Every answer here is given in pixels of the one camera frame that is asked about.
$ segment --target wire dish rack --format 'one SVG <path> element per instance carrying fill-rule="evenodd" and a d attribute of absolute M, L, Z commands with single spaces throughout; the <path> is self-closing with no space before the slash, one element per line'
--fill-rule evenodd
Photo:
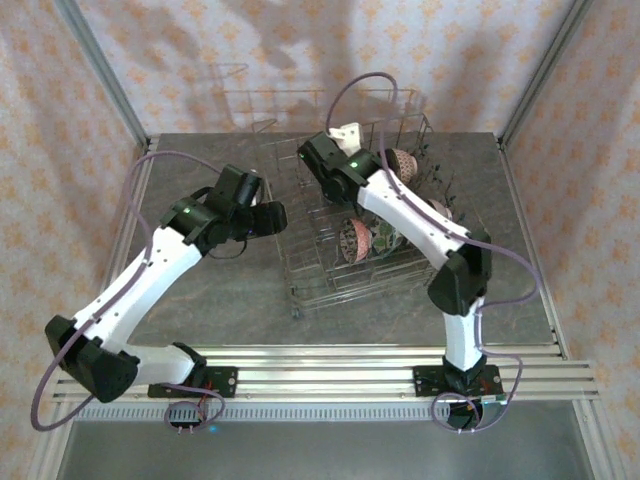
<path fill-rule="evenodd" d="M 381 122 L 363 125 L 363 147 L 378 151 Z M 408 151 L 416 157 L 418 174 L 408 185 L 424 200 L 434 199 L 449 208 L 457 223 L 467 214 L 458 208 L 455 172 L 429 156 L 427 134 L 431 126 L 423 114 L 389 121 L 385 147 Z M 342 256 L 338 236 L 342 221 L 356 217 L 351 207 L 334 205 L 322 195 L 318 182 L 298 158 L 297 149 L 309 136 L 289 138 L 259 147 L 270 200 L 286 208 L 288 227 L 276 236 L 285 279 L 297 318 L 317 310 L 370 295 L 407 291 L 427 285 L 435 270 L 412 245 L 387 256 L 369 255 L 350 264 Z M 372 215 L 365 212 L 364 217 Z"/>

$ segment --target patterned wallpaper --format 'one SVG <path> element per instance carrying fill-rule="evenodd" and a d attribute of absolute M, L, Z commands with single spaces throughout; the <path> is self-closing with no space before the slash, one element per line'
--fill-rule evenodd
<path fill-rule="evenodd" d="M 0 4 L 0 478 L 22 479 L 44 325 L 95 297 L 134 141 L 48 0 Z"/>
<path fill-rule="evenodd" d="M 420 92 L 437 130 L 500 132 L 572 0 L 79 3 L 149 133 L 307 128 L 371 70 Z"/>
<path fill-rule="evenodd" d="M 594 2 L 509 151 L 570 350 L 640 478 L 640 3 Z"/>

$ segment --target gray stone surface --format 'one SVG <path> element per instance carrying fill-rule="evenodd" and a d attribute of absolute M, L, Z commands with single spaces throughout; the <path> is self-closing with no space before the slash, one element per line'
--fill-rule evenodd
<path fill-rule="evenodd" d="M 258 143 L 282 138 L 287 136 L 262 134 Z M 429 134 L 427 141 L 430 155 L 454 166 L 457 185 L 473 203 L 493 242 L 527 256 L 493 135 L 436 133 Z M 255 146 L 255 139 L 247 134 L 164 134 L 158 150 L 183 151 L 214 164 L 259 168 Z M 151 171 L 142 213 L 155 226 L 172 202 L 214 183 L 214 174 L 191 162 L 158 160 Z M 130 259 L 142 246 L 137 231 Z M 224 245 L 216 254 L 230 255 L 240 246 Z M 533 280 L 519 265 L 500 255 L 494 257 L 489 301 L 522 295 L 532 285 Z M 483 335 L 486 343 L 552 341 L 539 299 L 526 306 L 487 310 Z M 293 319 L 275 239 L 264 238 L 251 241 L 239 259 L 203 259 L 169 289 L 132 337 L 133 343 L 145 345 L 174 341 L 190 345 L 444 345 L 445 331 L 441 314 L 424 288 L 374 296 Z"/>

